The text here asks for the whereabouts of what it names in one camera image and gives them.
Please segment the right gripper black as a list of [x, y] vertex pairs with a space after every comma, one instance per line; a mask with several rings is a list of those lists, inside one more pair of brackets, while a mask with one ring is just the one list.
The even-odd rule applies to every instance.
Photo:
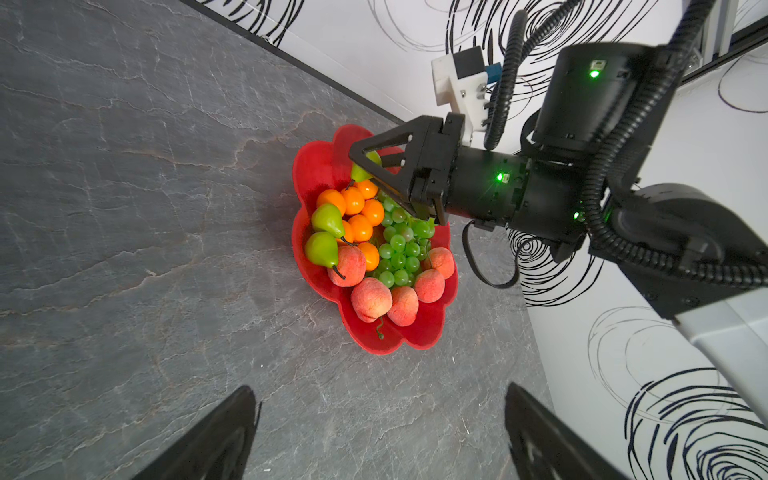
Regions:
[[544, 239], [581, 243], [576, 168], [463, 146], [461, 115], [420, 116], [356, 141], [353, 163], [420, 217], [449, 214]]

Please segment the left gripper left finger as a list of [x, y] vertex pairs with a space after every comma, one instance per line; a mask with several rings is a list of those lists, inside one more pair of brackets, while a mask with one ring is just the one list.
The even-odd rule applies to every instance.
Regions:
[[241, 479], [259, 419], [260, 404], [242, 385], [135, 477]]

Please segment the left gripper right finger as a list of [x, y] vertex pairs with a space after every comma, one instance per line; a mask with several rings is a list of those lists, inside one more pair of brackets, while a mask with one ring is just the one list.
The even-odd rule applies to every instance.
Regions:
[[521, 479], [623, 479], [625, 475], [520, 385], [507, 388], [510, 453]]

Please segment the green pear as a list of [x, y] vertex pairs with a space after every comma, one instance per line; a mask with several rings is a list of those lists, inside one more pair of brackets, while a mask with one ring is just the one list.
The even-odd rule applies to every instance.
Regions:
[[341, 279], [346, 277], [338, 270], [339, 254], [336, 238], [329, 232], [313, 233], [304, 246], [306, 258], [314, 265], [330, 268]]
[[345, 228], [340, 210], [332, 203], [318, 206], [310, 218], [315, 232], [326, 232], [336, 239], [345, 236]]
[[[367, 152], [366, 157], [374, 164], [378, 166], [382, 165], [381, 156], [377, 151]], [[350, 172], [350, 178], [352, 182], [354, 183], [364, 182], [366, 180], [369, 180], [371, 177], [372, 175], [368, 173], [365, 169], [363, 169], [361, 166], [357, 165], [356, 163], [352, 163], [351, 172]]]

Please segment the orange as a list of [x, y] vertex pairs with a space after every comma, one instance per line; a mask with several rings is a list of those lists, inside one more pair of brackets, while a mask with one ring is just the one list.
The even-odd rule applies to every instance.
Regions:
[[342, 221], [343, 226], [343, 235], [341, 237], [341, 241], [343, 241], [345, 244], [352, 245], [354, 243], [354, 231], [352, 226], [346, 221]]
[[374, 227], [364, 215], [354, 215], [349, 218], [348, 223], [352, 228], [355, 243], [368, 242], [372, 238]]
[[355, 216], [362, 212], [366, 199], [356, 187], [348, 187], [340, 191], [345, 203], [345, 216]]
[[376, 270], [380, 263], [380, 254], [378, 248], [369, 242], [358, 244], [358, 248], [364, 255], [366, 271], [372, 272]]
[[368, 199], [363, 206], [361, 214], [373, 227], [376, 227], [384, 220], [385, 209], [379, 200]]
[[330, 204], [335, 206], [339, 210], [341, 215], [344, 215], [346, 213], [346, 200], [343, 194], [338, 190], [327, 189], [319, 194], [316, 201], [316, 206], [320, 207], [325, 204]]
[[378, 194], [378, 187], [371, 180], [356, 182], [354, 187], [361, 193], [365, 200], [373, 199]]

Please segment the red flower fruit bowl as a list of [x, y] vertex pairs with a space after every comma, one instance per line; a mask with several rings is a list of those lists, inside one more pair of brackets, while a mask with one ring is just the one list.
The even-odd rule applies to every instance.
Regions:
[[337, 129], [330, 142], [310, 142], [296, 154], [292, 179], [301, 207], [292, 228], [294, 259], [306, 283], [318, 295], [336, 304], [345, 329], [363, 350], [375, 355], [388, 355], [403, 343], [414, 349], [428, 350], [438, 343], [443, 333], [446, 308], [457, 295], [457, 275], [446, 280], [444, 294], [439, 300], [419, 307], [412, 325], [400, 327], [388, 317], [366, 323], [353, 310], [350, 300], [352, 290], [333, 284], [327, 270], [312, 264], [305, 256], [304, 244], [312, 233], [310, 216], [315, 210], [317, 197], [327, 189], [341, 188], [350, 181], [352, 162], [348, 157], [349, 149], [353, 143], [371, 135], [361, 126], [344, 125]]

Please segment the green grape bunch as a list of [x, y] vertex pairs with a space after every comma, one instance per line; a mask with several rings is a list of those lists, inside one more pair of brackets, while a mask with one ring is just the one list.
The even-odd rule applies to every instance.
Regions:
[[376, 199], [383, 206], [384, 217], [374, 230], [379, 263], [370, 276], [390, 289], [412, 287], [432, 249], [435, 220], [412, 216], [384, 192]]

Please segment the peach bottom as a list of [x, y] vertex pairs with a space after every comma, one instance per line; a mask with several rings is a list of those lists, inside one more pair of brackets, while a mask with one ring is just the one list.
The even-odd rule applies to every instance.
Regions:
[[392, 306], [387, 312], [390, 321], [400, 327], [412, 325], [418, 313], [419, 299], [416, 291], [409, 286], [394, 288], [391, 291]]

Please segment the peach top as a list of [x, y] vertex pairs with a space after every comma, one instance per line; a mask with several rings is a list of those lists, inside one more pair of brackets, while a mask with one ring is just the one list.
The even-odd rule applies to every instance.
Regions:
[[375, 278], [365, 278], [351, 293], [352, 308], [365, 323], [373, 323], [389, 312], [393, 305], [391, 291]]

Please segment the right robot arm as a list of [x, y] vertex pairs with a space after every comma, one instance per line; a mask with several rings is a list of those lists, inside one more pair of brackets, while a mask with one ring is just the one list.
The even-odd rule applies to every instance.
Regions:
[[648, 87], [671, 66], [660, 47], [569, 46], [519, 153], [464, 145], [467, 119], [451, 113], [357, 141], [349, 156], [418, 218], [521, 231], [556, 262], [587, 245], [765, 418], [766, 243], [698, 189], [633, 186], [673, 95]]

